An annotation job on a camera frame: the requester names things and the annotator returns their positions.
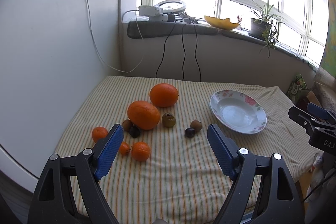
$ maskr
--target kiwi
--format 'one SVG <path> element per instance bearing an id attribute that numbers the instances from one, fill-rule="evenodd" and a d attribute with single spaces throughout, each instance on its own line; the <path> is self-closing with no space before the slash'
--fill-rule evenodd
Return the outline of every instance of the kiwi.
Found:
<path id="1" fill-rule="evenodd" d="M 129 130 L 133 126 L 133 123 L 131 122 L 131 120 L 124 120 L 122 126 L 124 128 L 124 131 L 129 132 Z"/>
<path id="2" fill-rule="evenodd" d="M 167 112 L 162 116 L 162 124 L 164 127 L 173 127 L 176 124 L 176 119 L 173 114 Z"/>
<path id="3" fill-rule="evenodd" d="M 196 132 L 198 132 L 202 129 L 203 126 L 201 122 L 194 120 L 191 122 L 190 127 L 195 129 Z"/>

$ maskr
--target striped tablecloth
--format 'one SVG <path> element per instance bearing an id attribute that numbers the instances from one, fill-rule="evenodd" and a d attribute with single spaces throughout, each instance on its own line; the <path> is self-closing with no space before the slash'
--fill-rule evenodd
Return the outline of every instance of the striped tablecloth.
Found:
<path id="1" fill-rule="evenodd" d="M 89 95 L 63 133 L 55 152 L 60 156 L 77 155 L 94 145 L 91 131 L 97 126 L 110 129 L 127 118 L 127 107 L 135 100 L 149 99 L 151 87 L 169 83 L 179 91 L 171 112 L 176 126 L 161 124 L 142 132 L 137 139 L 125 134 L 132 145 L 148 143 L 152 149 L 146 162 L 136 162 L 130 155 L 117 155 L 100 187 L 120 224 L 151 224 L 161 218 L 173 223 L 213 221 L 229 192 L 231 181 L 224 176 L 207 141 L 206 128 L 217 123 L 223 133 L 256 155 L 283 155 L 295 181 L 312 165 L 317 149 L 309 146 L 305 130 L 288 118 L 292 102 L 276 86 L 229 83 L 196 83 L 179 80 L 108 76 Z M 221 125 L 209 107 L 211 95 L 218 90 L 237 90 L 254 98 L 267 114 L 266 128 L 255 135 L 241 135 Z M 203 123 L 192 139 L 184 129 L 192 120 Z M 255 205 L 260 178 L 256 177 L 247 207 Z M 77 179 L 72 178 L 75 201 L 80 213 L 87 215 Z"/>

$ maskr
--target tangerine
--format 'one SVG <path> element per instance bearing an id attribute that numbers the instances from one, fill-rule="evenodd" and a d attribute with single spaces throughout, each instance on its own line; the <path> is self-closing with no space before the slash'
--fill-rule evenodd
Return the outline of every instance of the tangerine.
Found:
<path id="1" fill-rule="evenodd" d="M 149 97 L 154 105 L 158 107 L 169 107 L 177 102 L 179 92 L 173 85 L 161 83 L 152 87 Z"/>
<path id="2" fill-rule="evenodd" d="M 146 101 L 135 101 L 127 109 L 127 116 L 137 127 L 143 130 L 154 128 L 160 121 L 158 109 Z"/>
<path id="3" fill-rule="evenodd" d="M 148 160 L 151 148 L 145 142 L 137 142 L 132 147 L 132 157 L 137 161 Z"/>
<path id="4" fill-rule="evenodd" d="M 122 142 L 119 147 L 119 153 L 123 156 L 127 155 L 130 152 L 130 147 L 126 142 Z"/>
<path id="5" fill-rule="evenodd" d="M 99 139 L 105 138 L 109 132 L 105 127 L 96 127 L 92 130 L 91 136 L 96 143 Z"/>

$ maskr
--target potted plant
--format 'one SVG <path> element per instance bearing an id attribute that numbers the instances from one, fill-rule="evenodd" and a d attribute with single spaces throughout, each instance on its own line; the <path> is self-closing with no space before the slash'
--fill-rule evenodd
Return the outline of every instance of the potted plant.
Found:
<path id="1" fill-rule="evenodd" d="M 257 18 L 251 18 L 251 30 L 249 35 L 266 41 L 266 45 L 260 51 L 262 51 L 265 47 L 268 47 L 269 58 L 269 48 L 274 48 L 274 45 L 278 41 L 280 27 L 278 19 L 282 17 L 270 13 L 274 5 L 270 5 L 269 0 L 267 0 L 267 4 L 263 5 L 263 7 L 258 5 L 254 0 L 253 2 L 260 11 L 251 10 Z"/>
<path id="2" fill-rule="evenodd" d="M 264 4 L 263 7 L 258 5 L 254 0 L 252 1 L 256 4 L 256 7 L 258 7 L 260 11 L 251 10 L 257 18 L 251 18 L 250 35 L 261 40 L 266 40 L 263 37 L 263 33 L 269 27 L 271 19 L 276 18 L 278 20 L 278 16 L 276 14 L 270 14 L 274 5 L 270 5 L 269 0 L 267 0 L 267 4 Z"/>

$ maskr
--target white plate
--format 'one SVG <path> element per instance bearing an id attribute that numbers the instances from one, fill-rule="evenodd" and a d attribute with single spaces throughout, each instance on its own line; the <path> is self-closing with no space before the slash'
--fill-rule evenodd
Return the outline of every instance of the white plate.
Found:
<path id="1" fill-rule="evenodd" d="M 266 126 L 263 108 L 250 96 L 235 90 L 215 92 L 210 108 L 223 125 L 239 133 L 255 134 Z"/>

